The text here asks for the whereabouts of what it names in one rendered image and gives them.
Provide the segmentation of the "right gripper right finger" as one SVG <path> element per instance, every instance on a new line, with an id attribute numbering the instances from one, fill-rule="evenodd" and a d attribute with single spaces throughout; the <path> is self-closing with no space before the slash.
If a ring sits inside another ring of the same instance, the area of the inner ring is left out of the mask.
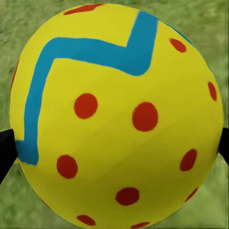
<path id="1" fill-rule="evenodd" d="M 223 128 L 219 152 L 229 165 L 229 129 Z"/>

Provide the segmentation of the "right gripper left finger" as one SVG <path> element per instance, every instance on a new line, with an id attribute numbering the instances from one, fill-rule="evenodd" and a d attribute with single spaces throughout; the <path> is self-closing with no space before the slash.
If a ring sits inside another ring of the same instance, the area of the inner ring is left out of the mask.
<path id="1" fill-rule="evenodd" d="M 0 132 L 0 184 L 18 156 L 13 129 Z"/>

